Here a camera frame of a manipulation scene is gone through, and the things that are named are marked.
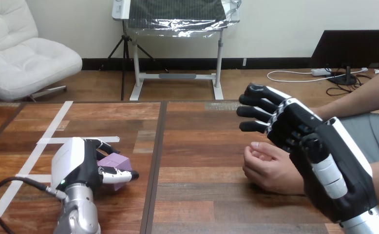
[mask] robotic hand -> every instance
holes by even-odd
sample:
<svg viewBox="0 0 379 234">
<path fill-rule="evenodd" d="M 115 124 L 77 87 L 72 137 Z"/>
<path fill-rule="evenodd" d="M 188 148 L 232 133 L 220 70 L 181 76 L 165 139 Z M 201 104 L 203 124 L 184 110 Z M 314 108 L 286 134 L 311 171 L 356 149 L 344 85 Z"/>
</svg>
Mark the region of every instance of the robotic hand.
<svg viewBox="0 0 379 234">
<path fill-rule="evenodd" d="M 250 84 L 240 96 L 245 132 L 266 133 L 304 179 L 312 204 L 347 234 L 379 234 L 379 209 L 372 169 L 339 119 L 327 122 L 295 98 L 267 86 Z"/>
<path fill-rule="evenodd" d="M 102 184 L 115 184 L 138 179 L 136 171 L 122 171 L 98 166 L 97 160 L 119 153 L 97 139 L 74 137 L 65 143 L 52 159 L 51 187 L 64 191 L 62 209 L 55 234 L 100 234 L 94 193 Z"/>
</svg>

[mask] black cable on floor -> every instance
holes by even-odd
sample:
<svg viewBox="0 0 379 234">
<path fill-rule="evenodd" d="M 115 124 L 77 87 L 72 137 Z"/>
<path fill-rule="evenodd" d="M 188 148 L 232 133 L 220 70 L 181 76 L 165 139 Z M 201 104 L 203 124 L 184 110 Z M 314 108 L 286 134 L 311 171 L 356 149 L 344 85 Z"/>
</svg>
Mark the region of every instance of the black cable on floor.
<svg viewBox="0 0 379 234">
<path fill-rule="evenodd" d="M 334 73 L 334 75 L 332 74 L 333 72 L 330 72 L 330 74 L 332 76 L 337 76 L 337 75 L 342 75 L 343 74 L 343 73 L 338 73 L 338 71 L 339 71 L 339 69 L 336 70 L 336 72 Z M 361 77 L 372 79 L 371 77 L 368 77 L 368 76 L 365 76 L 365 75 L 361 75 L 361 74 L 357 74 L 356 75 L 356 84 L 353 84 L 353 85 L 338 85 L 338 84 L 335 84 L 337 87 L 328 88 L 326 90 L 326 94 L 329 95 L 329 96 L 331 96 L 331 97 L 349 94 L 349 93 L 355 91 L 357 88 L 360 88 L 363 85 L 363 83 L 359 79 Z M 341 90 L 341 91 L 343 91 L 343 93 L 332 94 L 332 93 L 329 92 L 330 90 Z"/>
<path fill-rule="evenodd" d="M 47 186 L 40 183 L 40 182 L 37 182 L 35 180 L 32 180 L 32 179 L 29 179 L 29 178 L 23 178 L 23 177 L 9 177 L 7 179 L 4 179 L 2 181 L 0 181 L 0 187 L 7 184 L 8 182 L 11 182 L 11 181 L 14 181 L 14 180 L 20 180 L 20 181 L 23 181 L 24 183 L 28 184 L 28 185 L 31 185 L 41 191 L 46 191 L 47 189 Z M 4 223 L 4 221 L 2 220 L 2 218 L 0 217 L 0 226 L 8 233 L 8 234 L 14 234 L 14 232 L 6 225 L 6 223 Z"/>
</svg>

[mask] human arm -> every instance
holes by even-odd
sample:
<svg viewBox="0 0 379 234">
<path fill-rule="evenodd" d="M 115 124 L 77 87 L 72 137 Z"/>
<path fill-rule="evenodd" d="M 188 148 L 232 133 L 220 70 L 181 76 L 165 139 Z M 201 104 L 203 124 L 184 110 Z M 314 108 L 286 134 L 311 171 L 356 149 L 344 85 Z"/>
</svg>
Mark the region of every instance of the human arm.
<svg viewBox="0 0 379 234">
<path fill-rule="evenodd" d="M 312 110 L 323 120 L 379 110 L 379 75 L 352 93 Z"/>
<path fill-rule="evenodd" d="M 379 162 L 370 164 L 373 184 L 379 200 Z M 245 175 L 270 192 L 304 195 L 303 178 L 294 167 L 289 153 L 265 142 L 253 142 L 244 151 Z"/>
</svg>

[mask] white metal frame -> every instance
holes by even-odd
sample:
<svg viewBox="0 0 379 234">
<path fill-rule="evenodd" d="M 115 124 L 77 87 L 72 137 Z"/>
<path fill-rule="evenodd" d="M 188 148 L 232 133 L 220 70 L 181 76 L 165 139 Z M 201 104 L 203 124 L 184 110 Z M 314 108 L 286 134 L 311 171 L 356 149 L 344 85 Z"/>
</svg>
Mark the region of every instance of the white metal frame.
<svg viewBox="0 0 379 234">
<path fill-rule="evenodd" d="M 220 31 L 220 39 L 218 41 L 218 55 L 217 55 L 217 73 L 212 73 L 211 75 L 197 75 L 197 74 L 146 74 L 139 72 L 139 59 L 138 59 L 138 42 L 133 41 L 133 63 L 135 66 L 135 86 L 130 101 L 138 101 L 139 95 L 141 93 L 142 85 L 146 79 L 169 79 L 171 75 L 174 78 L 170 79 L 209 79 L 212 81 L 214 88 L 214 96 L 216 100 L 223 100 L 223 90 L 221 89 L 221 61 L 223 59 L 223 30 Z"/>
</svg>

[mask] black cable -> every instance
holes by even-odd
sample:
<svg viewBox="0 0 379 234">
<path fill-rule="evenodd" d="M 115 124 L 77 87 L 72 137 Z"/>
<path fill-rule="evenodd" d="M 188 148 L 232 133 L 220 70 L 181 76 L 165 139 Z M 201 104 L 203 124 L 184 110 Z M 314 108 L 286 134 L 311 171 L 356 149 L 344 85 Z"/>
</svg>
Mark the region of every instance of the black cable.
<svg viewBox="0 0 379 234">
<path fill-rule="evenodd" d="M 335 85 L 337 86 L 337 88 L 336 88 L 336 87 L 328 88 L 328 89 L 326 90 L 326 94 L 329 95 L 329 96 L 331 96 L 331 97 L 332 97 L 332 96 L 340 96 L 340 95 L 344 95 L 344 94 L 349 94 L 349 93 L 353 92 L 354 90 L 360 88 L 360 87 L 363 85 L 363 83 L 362 83 L 362 82 L 360 81 L 360 79 L 359 79 L 360 77 L 364 77 L 364 78 L 372 79 L 371 77 L 368 77 L 368 76 L 366 76 L 366 75 L 358 74 L 358 75 L 356 75 L 356 84 L 354 84 L 354 85 L 347 85 L 348 89 L 345 89 L 345 88 L 341 87 L 340 85 L 335 84 Z M 340 93 L 340 94 L 331 94 L 331 93 L 329 93 L 329 90 L 342 90 L 342 91 L 344 91 L 344 93 Z"/>
<path fill-rule="evenodd" d="M 6 183 L 10 182 L 10 181 L 13 181 L 13 180 L 20 180 L 20 181 L 23 181 L 24 183 L 28 184 L 28 185 L 31 185 L 41 191 L 46 191 L 47 189 L 47 186 L 42 184 L 42 183 L 39 183 L 35 180 L 32 180 L 32 179 L 29 179 L 29 178 L 23 178 L 23 177 L 9 177 L 7 179 L 4 179 L 2 181 L 0 181 L 0 187 L 5 185 Z M 6 223 L 4 223 L 4 221 L 1 219 L 0 217 L 0 226 L 8 233 L 8 234 L 14 234 L 14 232 L 6 225 Z"/>
<path fill-rule="evenodd" d="M 238 11 L 238 8 L 240 8 L 240 6 L 241 6 L 241 0 L 239 0 L 238 2 L 233 2 L 233 3 L 236 3 L 237 4 L 237 6 L 234 8 L 234 9 L 231 9 L 231 10 L 229 10 L 227 13 L 226 13 L 226 16 L 232 16 L 232 14 L 234 14 L 235 12 L 237 12 Z"/>
</svg>

